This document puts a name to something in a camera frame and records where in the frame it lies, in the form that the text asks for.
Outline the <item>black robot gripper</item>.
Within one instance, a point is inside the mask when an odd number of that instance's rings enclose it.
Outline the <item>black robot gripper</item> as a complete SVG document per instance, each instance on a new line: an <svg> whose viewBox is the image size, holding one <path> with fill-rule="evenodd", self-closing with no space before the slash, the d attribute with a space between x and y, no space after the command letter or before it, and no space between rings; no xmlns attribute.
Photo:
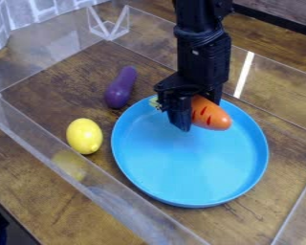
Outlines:
<svg viewBox="0 0 306 245"><path fill-rule="evenodd" d="M176 39L176 72L154 85L156 103L168 122L183 132L191 127L191 96L219 104L230 74L230 35L222 20L231 0L171 0Z"/></svg>

